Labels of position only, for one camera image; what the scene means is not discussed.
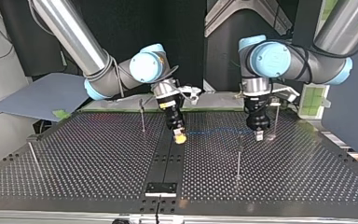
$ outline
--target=blue wire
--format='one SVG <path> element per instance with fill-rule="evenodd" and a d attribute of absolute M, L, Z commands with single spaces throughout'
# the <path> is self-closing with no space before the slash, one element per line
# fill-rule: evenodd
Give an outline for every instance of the blue wire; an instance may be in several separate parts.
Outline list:
<path fill-rule="evenodd" d="M 212 129 L 206 132 L 189 132 L 187 134 L 210 134 L 210 133 L 219 133 L 219 132 L 232 132 L 232 133 L 250 133 L 252 130 L 239 130 L 237 131 L 236 129 L 233 128 L 216 128 L 216 129 Z"/>

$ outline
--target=blue joint cap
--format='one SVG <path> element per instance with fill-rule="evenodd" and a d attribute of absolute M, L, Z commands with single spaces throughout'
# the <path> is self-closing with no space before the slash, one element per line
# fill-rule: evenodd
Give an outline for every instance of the blue joint cap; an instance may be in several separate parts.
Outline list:
<path fill-rule="evenodd" d="M 349 76 L 353 68 L 353 61 L 351 58 L 347 58 L 342 70 L 338 73 L 336 77 L 326 82 L 326 85 L 339 85 L 344 82 Z"/>
<path fill-rule="evenodd" d="M 292 56 L 289 49 L 280 43 L 263 43 L 252 51 L 250 65 L 261 77 L 280 77 L 290 67 Z"/>
<path fill-rule="evenodd" d="M 89 95 L 89 97 L 91 97 L 93 100 L 104 100 L 104 99 L 108 99 L 110 97 L 108 96 L 104 96 L 101 95 L 100 93 L 98 93 L 96 90 L 94 90 L 94 88 L 92 88 L 90 82 L 88 79 L 84 80 L 84 88 L 86 88 L 87 94 Z"/>
<path fill-rule="evenodd" d="M 163 63 L 154 52 L 140 52 L 131 59 L 131 75 L 139 82 L 154 81 L 161 76 Z"/>
<path fill-rule="evenodd" d="M 154 44 L 154 45 L 150 45 L 148 47 L 145 47 L 145 48 L 142 48 L 140 50 L 141 53 L 147 53 L 147 52 L 164 52 L 165 53 L 165 50 L 164 48 L 162 47 L 162 45 L 160 44 Z"/>
<path fill-rule="evenodd" d="M 267 38 L 266 38 L 265 35 L 255 35 L 255 36 L 243 38 L 239 42 L 238 51 L 240 51 L 240 50 L 242 50 L 242 49 L 244 49 L 246 47 L 258 44 L 258 43 L 260 43 L 262 41 L 265 41 L 266 39 Z"/>

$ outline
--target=blue panel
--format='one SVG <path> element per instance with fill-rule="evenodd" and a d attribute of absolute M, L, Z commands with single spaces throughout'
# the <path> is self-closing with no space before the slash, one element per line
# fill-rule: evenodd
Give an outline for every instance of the blue panel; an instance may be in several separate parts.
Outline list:
<path fill-rule="evenodd" d="M 84 78 L 53 73 L 9 95 L 0 102 L 0 112 L 34 119 L 59 121 L 55 110 L 72 113 L 89 99 Z"/>

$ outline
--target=optical breadboard table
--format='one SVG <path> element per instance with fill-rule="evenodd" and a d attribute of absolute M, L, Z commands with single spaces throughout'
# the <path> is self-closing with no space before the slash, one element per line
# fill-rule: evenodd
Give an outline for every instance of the optical breadboard table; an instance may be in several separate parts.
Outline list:
<path fill-rule="evenodd" d="M 145 132 L 139 113 L 74 114 L 0 161 L 0 211 L 358 218 L 358 162 L 292 111 L 263 142 L 243 112 L 185 119 L 176 145 L 162 113 Z M 146 197 L 158 184 L 173 196 Z"/>

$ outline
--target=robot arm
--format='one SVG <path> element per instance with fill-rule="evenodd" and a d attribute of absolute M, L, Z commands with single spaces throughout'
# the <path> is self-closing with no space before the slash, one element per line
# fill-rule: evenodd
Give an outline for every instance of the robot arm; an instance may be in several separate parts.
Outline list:
<path fill-rule="evenodd" d="M 242 90 L 248 127 L 256 135 L 269 128 L 266 105 L 272 78 L 338 85 L 352 69 L 348 55 L 358 46 L 358 1 L 339 0 L 315 39 L 317 50 L 295 47 L 264 35 L 240 40 Z"/>
<path fill-rule="evenodd" d="M 175 68 L 170 68 L 160 44 L 143 48 L 131 59 L 117 64 L 98 44 L 70 0 L 29 1 L 83 70 L 85 88 L 92 99 L 107 99 L 120 93 L 123 88 L 152 84 L 176 143 L 185 142 L 185 123 L 180 111 L 183 99 L 175 80 L 171 78 Z"/>

